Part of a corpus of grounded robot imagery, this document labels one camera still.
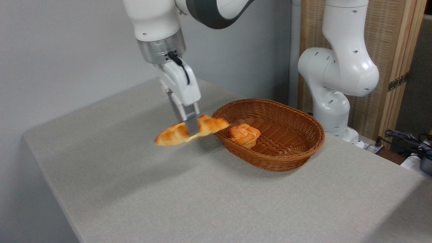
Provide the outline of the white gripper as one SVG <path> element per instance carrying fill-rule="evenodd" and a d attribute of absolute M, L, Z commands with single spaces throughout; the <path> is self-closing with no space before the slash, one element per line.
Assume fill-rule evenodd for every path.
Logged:
<path fill-rule="evenodd" d="M 184 60 L 181 59 L 181 61 L 181 65 L 174 61 L 159 65 L 160 83 L 167 94 L 177 121 L 184 122 L 189 136 L 193 136 L 199 132 L 197 102 L 201 99 L 201 93 L 193 70 Z"/>

